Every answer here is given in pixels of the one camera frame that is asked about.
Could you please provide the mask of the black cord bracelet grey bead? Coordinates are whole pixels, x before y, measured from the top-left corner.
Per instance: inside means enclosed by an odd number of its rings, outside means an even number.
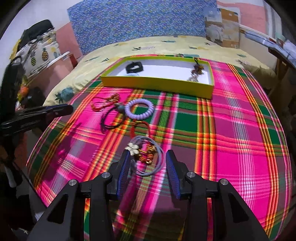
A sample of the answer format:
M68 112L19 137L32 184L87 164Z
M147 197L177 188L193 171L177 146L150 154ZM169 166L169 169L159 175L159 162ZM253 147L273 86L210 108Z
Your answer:
M101 118L100 130L105 133L109 130L119 128L126 119L125 106L123 104L115 104Z

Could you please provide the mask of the pineapple print bag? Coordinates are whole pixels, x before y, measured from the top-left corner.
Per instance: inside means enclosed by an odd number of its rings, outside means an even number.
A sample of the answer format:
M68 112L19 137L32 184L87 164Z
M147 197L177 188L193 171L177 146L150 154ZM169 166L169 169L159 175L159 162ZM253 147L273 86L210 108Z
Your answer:
M51 61L61 56L56 32L50 20L42 20L25 29L11 53L10 60L21 57L25 75L37 74Z

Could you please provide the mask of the pink plaid tablecloth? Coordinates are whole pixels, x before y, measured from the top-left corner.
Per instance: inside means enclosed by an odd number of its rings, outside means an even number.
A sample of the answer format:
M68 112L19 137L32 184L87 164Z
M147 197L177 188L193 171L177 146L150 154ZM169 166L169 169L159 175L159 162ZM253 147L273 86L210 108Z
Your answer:
M74 112L55 119L35 145L29 177L49 205L71 179L95 178L119 160L130 141L132 122L102 133L98 99L119 94L127 103L146 98L155 105L150 133L163 150L173 150L188 169L205 179L228 179L253 211L270 240L282 232L292 197L292 169L283 128L256 79L239 67L210 61L215 86L210 100L140 89L104 87L91 80L70 100Z

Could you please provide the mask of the black fitness band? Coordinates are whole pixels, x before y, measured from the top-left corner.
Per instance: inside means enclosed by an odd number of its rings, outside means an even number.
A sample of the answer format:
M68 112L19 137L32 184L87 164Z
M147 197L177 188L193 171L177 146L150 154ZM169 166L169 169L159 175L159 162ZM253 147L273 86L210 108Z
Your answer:
M132 62L125 67L126 73L139 73L144 70L141 62Z

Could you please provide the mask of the yellow-green shallow tray box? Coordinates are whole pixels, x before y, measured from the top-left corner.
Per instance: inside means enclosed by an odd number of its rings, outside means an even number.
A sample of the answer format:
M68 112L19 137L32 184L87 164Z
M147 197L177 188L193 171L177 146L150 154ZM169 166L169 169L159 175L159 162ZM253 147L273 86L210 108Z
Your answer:
M132 62L141 62L144 70L127 74L125 67ZM139 55L123 57L107 68L101 75L105 87L139 88L180 93L211 99L215 86L213 71L208 61L198 59L204 66L199 82L189 82L194 58L165 55Z

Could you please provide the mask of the blue floral headboard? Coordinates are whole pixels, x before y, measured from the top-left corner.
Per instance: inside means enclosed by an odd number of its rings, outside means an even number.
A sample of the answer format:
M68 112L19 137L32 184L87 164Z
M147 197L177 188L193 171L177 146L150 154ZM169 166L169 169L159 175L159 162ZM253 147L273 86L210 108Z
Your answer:
M216 1L81 1L67 9L83 54L154 36L206 35L204 9Z

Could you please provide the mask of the dark beaded tassel charm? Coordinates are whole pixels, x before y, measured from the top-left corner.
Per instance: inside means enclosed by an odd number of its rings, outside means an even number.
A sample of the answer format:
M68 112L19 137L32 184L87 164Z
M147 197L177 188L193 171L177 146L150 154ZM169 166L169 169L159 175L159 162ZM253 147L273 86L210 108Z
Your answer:
M194 57L195 65L194 69L191 70L191 76L187 79L189 82L199 82L198 77L203 74L204 66L198 62L198 58Z

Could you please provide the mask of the yellow pineapple bedsheet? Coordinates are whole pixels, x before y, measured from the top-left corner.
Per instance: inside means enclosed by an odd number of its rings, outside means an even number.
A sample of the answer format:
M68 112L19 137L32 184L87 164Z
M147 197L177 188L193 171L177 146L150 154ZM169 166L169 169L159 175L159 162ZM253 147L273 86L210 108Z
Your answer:
M69 74L51 90L44 105L59 104L56 95L69 87L79 92L88 82L121 57L144 54L163 54L229 63L248 70L266 89L273 89L278 78L274 72L276 58L264 46L249 41L254 53L245 50L221 47L203 37L164 36L146 37L106 45L86 54Z

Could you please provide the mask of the bedding set cardboard box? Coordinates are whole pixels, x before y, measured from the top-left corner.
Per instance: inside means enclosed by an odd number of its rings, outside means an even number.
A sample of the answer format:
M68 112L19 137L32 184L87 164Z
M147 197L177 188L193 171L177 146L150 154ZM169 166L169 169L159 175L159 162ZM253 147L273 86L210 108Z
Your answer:
M206 39L221 47L239 48L239 15L221 8L204 8Z

